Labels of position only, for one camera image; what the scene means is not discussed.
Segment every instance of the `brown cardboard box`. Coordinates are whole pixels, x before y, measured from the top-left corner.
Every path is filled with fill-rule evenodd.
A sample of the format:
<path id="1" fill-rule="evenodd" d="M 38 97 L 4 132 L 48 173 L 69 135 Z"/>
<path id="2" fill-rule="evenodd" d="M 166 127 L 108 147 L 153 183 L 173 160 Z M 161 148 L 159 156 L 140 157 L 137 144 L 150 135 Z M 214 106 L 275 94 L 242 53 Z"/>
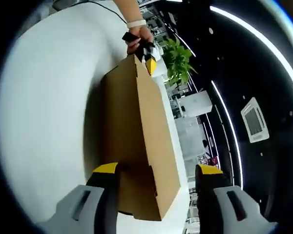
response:
<path id="1" fill-rule="evenodd" d="M 120 162 L 119 211 L 160 221 L 180 188 L 162 96 L 136 56 L 106 74 L 102 163 Z"/>

